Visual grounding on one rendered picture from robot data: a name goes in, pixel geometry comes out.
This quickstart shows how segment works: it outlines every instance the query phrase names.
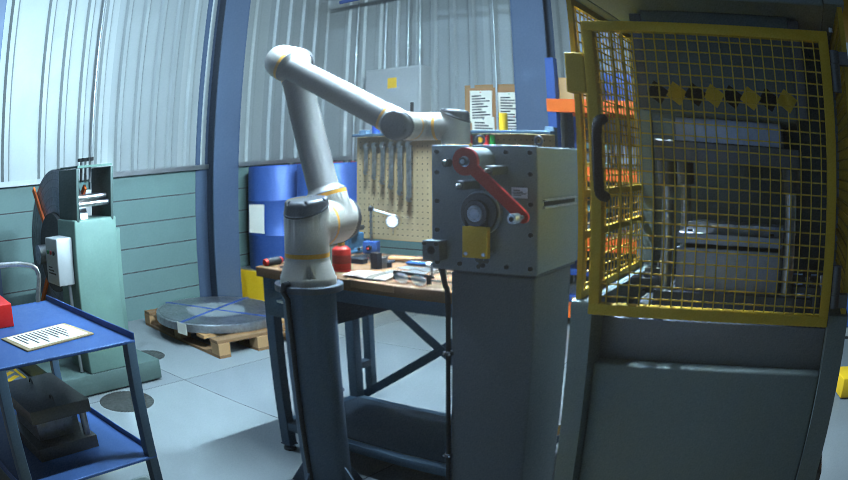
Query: workbench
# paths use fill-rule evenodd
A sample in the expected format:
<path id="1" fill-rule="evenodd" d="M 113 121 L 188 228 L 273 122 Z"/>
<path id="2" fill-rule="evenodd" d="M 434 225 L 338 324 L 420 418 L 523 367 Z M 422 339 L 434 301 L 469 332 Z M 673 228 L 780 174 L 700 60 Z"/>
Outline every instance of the workbench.
<path id="1" fill-rule="evenodd" d="M 389 258 L 395 260 L 393 268 L 415 259 L 400 255 L 391 255 Z M 352 268 L 370 270 L 370 265 L 353 264 Z M 280 431 L 285 448 L 294 450 L 297 426 L 292 415 L 282 348 L 285 338 L 279 321 L 284 316 L 284 307 L 277 301 L 281 298 L 280 294 L 274 290 L 274 282 L 279 280 L 281 271 L 280 265 L 256 268 L 257 275 L 263 278 L 265 289 L 271 369 Z M 338 321 L 345 326 L 347 346 L 350 392 L 345 398 L 345 411 L 351 451 L 422 472 L 445 475 L 442 457 L 445 452 L 445 415 L 370 397 L 442 356 L 445 346 L 409 316 L 409 312 L 444 316 L 445 292 L 438 271 L 434 272 L 432 284 L 421 287 L 395 280 L 378 282 L 345 277 L 342 273 L 338 273 L 337 277 L 344 282 L 344 291 L 338 293 L 337 303 Z M 377 381 L 374 314 L 385 311 L 397 315 L 432 350 Z"/>
<path id="2" fill-rule="evenodd" d="M 141 376 L 132 332 L 112 325 L 52 297 L 46 301 L 12 307 L 15 326 L 0 329 L 0 337 L 9 337 L 40 328 L 67 323 L 92 332 L 92 335 L 30 352 L 0 341 L 0 371 L 50 362 L 53 374 L 61 378 L 59 359 L 111 347 L 123 347 L 130 395 L 132 396 L 139 437 L 127 432 L 105 416 L 91 409 L 89 425 L 97 434 L 99 446 L 82 452 L 41 462 L 25 450 L 21 441 L 17 415 L 12 404 L 9 383 L 0 381 L 0 477 L 33 480 L 40 478 L 79 480 L 91 478 L 136 463 L 146 462 L 152 480 L 162 480 L 159 459 L 141 387 Z"/>

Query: concrete floor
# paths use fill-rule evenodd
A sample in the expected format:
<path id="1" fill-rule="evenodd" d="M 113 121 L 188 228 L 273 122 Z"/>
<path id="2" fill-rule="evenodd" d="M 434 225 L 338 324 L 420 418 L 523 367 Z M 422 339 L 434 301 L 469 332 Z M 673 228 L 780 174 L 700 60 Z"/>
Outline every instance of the concrete floor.
<path id="1" fill-rule="evenodd" d="M 431 335 L 444 341 L 444 320 L 414 315 Z M 375 316 L 378 377 L 429 351 L 394 315 Z M 157 350 L 162 378 L 144 385 L 155 403 L 148 410 L 162 473 L 166 479 L 208 480 L 250 478 L 289 479 L 300 466 L 300 454 L 280 443 L 268 352 L 233 347 L 233 356 L 219 360 L 197 349 L 162 337 L 142 321 L 130 322 L 140 350 Z M 344 330 L 340 329 L 342 372 L 346 372 Z M 848 365 L 848 345 L 842 365 Z M 343 375 L 344 387 L 347 378 Z M 444 364 L 437 360 L 379 392 L 376 397 L 444 412 Z M 834 394 L 833 415 L 823 453 L 822 480 L 841 480 L 848 472 L 848 399 Z M 91 397 L 99 407 L 102 395 Z M 131 413 L 98 408 L 120 426 L 137 433 Z M 363 478 L 436 480 L 436 477 L 365 457 L 353 458 Z M 147 469 L 135 465 L 97 477 L 100 480 L 146 479 Z"/>

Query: wooden tabletop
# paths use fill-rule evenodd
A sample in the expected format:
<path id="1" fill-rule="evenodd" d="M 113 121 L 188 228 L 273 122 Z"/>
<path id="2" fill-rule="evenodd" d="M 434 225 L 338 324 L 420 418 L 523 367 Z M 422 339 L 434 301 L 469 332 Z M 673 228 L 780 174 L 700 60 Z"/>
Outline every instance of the wooden tabletop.
<path id="1" fill-rule="evenodd" d="M 405 255 L 389 255 L 389 259 L 395 260 L 392 268 L 397 269 L 402 265 L 406 265 L 407 260 L 421 260 L 421 257 L 409 257 Z M 353 270 L 370 270 L 371 265 L 354 263 L 351 268 Z M 256 274 L 262 278 L 278 280 L 282 265 L 274 265 L 266 267 L 259 265 L 256 267 Z M 424 302 L 445 303 L 445 291 L 442 288 L 442 281 L 439 278 L 438 270 L 433 271 L 433 283 L 423 287 L 416 287 L 411 283 L 398 283 L 395 280 L 387 280 L 385 282 L 377 282 L 373 280 L 363 280 L 361 278 L 345 277 L 343 273 L 336 273 L 339 280 L 344 282 L 345 291 L 369 293 L 372 295 L 383 295 L 387 297 L 403 298 L 407 300 L 420 300 Z M 448 285 L 450 285 L 451 274 L 448 272 Z"/>

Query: pegboard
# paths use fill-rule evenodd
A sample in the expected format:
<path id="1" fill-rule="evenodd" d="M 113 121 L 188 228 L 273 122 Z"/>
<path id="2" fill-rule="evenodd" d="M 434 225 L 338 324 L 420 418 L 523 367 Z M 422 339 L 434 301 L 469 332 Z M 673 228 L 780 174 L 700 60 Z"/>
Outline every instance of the pegboard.
<path id="1" fill-rule="evenodd" d="M 399 182 L 403 181 L 403 173 L 398 167 L 405 161 L 400 155 L 389 155 L 389 144 L 405 146 L 406 142 L 391 142 L 385 137 L 360 137 L 356 139 L 356 204 L 362 212 L 362 225 L 366 239 L 395 240 L 399 242 L 421 242 L 433 235 L 433 178 L 432 178 L 432 147 L 435 142 L 408 142 L 412 146 L 412 200 L 407 200 L 407 185 L 398 192 Z M 371 145 L 377 145 L 377 159 L 371 158 Z M 386 147 L 386 161 L 380 161 L 379 145 Z M 376 178 L 372 177 L 371 168 L 376 165 Z M 381 182 L 381 173 L 385 182 Z M 369 225 L 368 207 L 392 212 L 398 216 L 398 226 L 386 226 L 386 217 L 373 214 L 373 231 Z"/>

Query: robotic arm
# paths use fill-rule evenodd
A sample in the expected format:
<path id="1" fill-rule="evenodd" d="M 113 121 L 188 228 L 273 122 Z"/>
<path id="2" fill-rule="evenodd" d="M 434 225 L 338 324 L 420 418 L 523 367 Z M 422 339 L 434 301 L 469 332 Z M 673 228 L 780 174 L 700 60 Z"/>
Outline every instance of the robotic arm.
<path id="1" fill-rule="evenodd" d="M 265 70 L 280 80 L 309 194 L 286 203 L 286 262 L 281 280 L 298 287 L 333 285 L 330 245 L 359 229 L 362 215 L 339 183 L 318 97 L 375 125 L 391 140 L 435 140 L 467 145 L 468 112 L 407 112 L 312 64 L 300 47 L 279 45 L 265 57 Z"/>

